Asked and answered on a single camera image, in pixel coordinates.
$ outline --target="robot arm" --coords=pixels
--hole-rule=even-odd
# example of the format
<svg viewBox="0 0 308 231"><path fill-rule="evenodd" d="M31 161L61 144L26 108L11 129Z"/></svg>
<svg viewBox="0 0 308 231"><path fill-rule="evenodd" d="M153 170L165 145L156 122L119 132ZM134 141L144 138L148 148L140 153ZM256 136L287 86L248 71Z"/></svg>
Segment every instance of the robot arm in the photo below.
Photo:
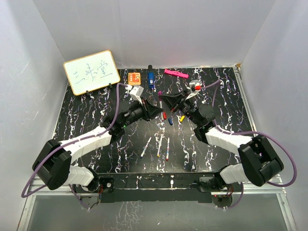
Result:
<svg viewBox="0 0 308 231"><path fill-rule="evenodd" d="M76 167L71 164L83 155L120 139L125 133L124 128L126 126L139 119L150 121L162 112L161 108L153 106L146 99L141 98L142 91L141 86L134 87L129 93L134 101L131 104L127 101L120 103L116 121L108 132L104 133L111 125L116 110L107 115L102 126L98 126L86 134L61 142L57 142L55 139L46 142L32 166L33 170L51 151L60 145L73 143L58 150L42 165L37 173L50 190L55 190L63 184L79 184L86 186L90 191L97 188L98 177L92 169Z"/></svg>
<svg viewBox="0 0 308 231"><path fill-rule="evenodd" d="M197 127L194 129L199 141L226 149L241 159L241 164L224 167L220 171L224 183L250 181L262 186L283 170L283 163L266 137L247 137L224 134L214 124L215 114L211 105L196 106L192 102L201 89L198 80L189 83L190 88L177 94L161 94L160 99L171 112L182 111Z"/></svg>

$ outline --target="whiteboard stand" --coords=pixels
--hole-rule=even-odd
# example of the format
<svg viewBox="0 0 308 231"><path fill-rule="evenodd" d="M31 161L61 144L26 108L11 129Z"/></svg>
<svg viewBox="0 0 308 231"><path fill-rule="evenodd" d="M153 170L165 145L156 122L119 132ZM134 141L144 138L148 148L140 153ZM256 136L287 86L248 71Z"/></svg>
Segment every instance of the whiteboard stand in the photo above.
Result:
<svg viewBox="0 0 308 231"><path fill-rule="evenodd" d="M120 75L110 51L102 51L63 64L74 95L120 82Z"/></svg>

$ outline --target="white wall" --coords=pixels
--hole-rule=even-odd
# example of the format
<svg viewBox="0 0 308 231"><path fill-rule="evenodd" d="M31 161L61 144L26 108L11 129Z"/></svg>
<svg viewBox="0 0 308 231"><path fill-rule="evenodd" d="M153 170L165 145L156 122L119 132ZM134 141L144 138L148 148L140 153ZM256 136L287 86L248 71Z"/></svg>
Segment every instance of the white wall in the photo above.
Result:
<svg viewBox="0 0 308 231"><path fill-rule="evenodd" d="M257 129L274 136L298 167L294 185L286 188L300 231L308 225L308 2L277 0L242 64L245 92ZM282 179L292 177L285 162Z"/></svg>
<svg viewBox="0 0 308 231"><path fill-rule="evenodd" d="M16 230L21 191L50 139L64 96L64 59L31 0L0 1L0 230Z"/></svg>
<svg viewBox="0 0 308 231"><path fill-rule="evenodd" d="M275 0L34 0L65 60L118 68L241 63Z"/></svg>

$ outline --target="whiteboard frame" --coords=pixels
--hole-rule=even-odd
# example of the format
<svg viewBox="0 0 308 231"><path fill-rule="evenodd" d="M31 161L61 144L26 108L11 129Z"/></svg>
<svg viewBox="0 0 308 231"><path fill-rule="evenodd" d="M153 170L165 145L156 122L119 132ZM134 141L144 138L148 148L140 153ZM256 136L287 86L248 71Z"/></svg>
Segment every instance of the whiteboard frame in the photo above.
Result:
<svg viewBox="0 0 308 231"><path fill-rule="evenodd" d="M67 72L66 72L65 64L66 64L66 63L69 63L69 62L76 61L76 60L78 60L78 59L87 58L87 57L89 57L89 56L93 56L93 55L100 54L100 53L104 53L104 52L110 52L110 55L111 55L112 61L114 62L114 65L115 65L115 69L116 69L117 76L119 77L119 81L118 81L118 82L120 82L120 81L121 81L121 77L120 77L120 75L119 75L119 72L117 71L116 63L115 63L115 61L114 61L114 58L113 58L113 56L112 56L111 51L110 51L110 50L105 50L105 51L97 52L97 53L95 53L95 54L90 54L90 55L87 55L87 56L83 56L83 57L80 57L80 58L77 58L77 59L73 59L73 60L70 60L70 61L66 61L66 62L64 62L64 64L63 64L63 68L64 68L64 71L65 71L66 77L67 77L67 79L68 79L68 82L69 82L69 85L71 86L71 88L72 88L72 84L71 84L71 80L69 79L68 74L67 74ZM99 88L95 88L95 89L91 89L91 90L87 90L87 91L94 91L94 90L101 89L101 88L104 88L104 87L107 87L107 86L109 86L109 85L105 85L105 86L102 86L102 87L99 87ZM80 94L75 94L75 92L74 92L74 89L73 89L73 88L72 88L72 91L73 91L73 94L74 94L74 95L82 95L82 94L87 93L87 91L85 91L85 92L82 92L82 93L80 93Z"/></svg>

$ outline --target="marble tabletop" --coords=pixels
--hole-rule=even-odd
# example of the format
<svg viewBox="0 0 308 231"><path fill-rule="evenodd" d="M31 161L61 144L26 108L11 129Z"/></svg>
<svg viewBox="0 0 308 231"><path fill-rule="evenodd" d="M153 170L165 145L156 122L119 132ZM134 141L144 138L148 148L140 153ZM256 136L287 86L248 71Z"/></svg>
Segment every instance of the marble tabletop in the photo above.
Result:
<svg viewBox="0 0 308 231"><path fill-rule="evenodd" d="M198 79L203 86L218 78L223 80L215 100L216 121L224 129L248 131L248 120L239 85L232 67L217 68L177 68L171 69L189 74L188 79L164 74L164 69L154 69L155 88L148 87L147 69L119 69L121 82L127 84L128 73L139 72L142 96L151 104L159 105L158 92L177 93L187 87L193 79ZM116 102L116 88L104 88L90 92L90 95L75 96L68 85L54 138L57 141L71 139L99 126L104 116L111 111ZM214 88L201 90L196 96L197 104L211 103ZM128 91L120 87L120 100L132 101ZM75 166L91 167L98 173L164 173L164 172L210 172L228 164L236 164L239 158L219 147L209 146L197 140L195 128L187 118L179 122L180 111L170 113L164 106L168 121L161 121L157 116L150 122L138 121L125 128L125 135L117 142L101 147L78 159ZM160 157L157 157L160 135L163 134ZM152 137L142 159L140 154ZM166 161L167 139L170 138L169 160Z"/></svg>

